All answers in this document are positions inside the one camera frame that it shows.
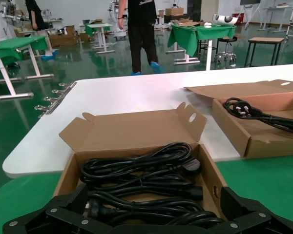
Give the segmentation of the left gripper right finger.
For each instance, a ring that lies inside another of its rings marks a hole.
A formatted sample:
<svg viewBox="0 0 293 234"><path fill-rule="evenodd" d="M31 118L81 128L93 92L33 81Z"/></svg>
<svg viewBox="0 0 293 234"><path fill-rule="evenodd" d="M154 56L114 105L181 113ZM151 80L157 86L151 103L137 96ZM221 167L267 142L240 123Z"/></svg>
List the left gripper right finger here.
<svg viewBox="0 0 293 234"><path fill-rule="evenodd" d="M292 228L283 218L257 200L238 196L229 187L221 189L221 210L227 222L222 234L291 234Z"/></svg>

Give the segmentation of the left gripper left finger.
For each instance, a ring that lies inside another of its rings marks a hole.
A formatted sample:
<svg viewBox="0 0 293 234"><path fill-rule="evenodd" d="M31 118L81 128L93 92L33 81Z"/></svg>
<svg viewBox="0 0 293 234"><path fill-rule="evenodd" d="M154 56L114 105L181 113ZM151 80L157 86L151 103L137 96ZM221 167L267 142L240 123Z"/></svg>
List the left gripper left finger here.
<svg viewBox="0 0 293 234"><path fill-rule="evenodd" d="M84 216L87 186L53 197L41 209L13 218L2 227L4 234L107 234L112 227Z"/></svg>

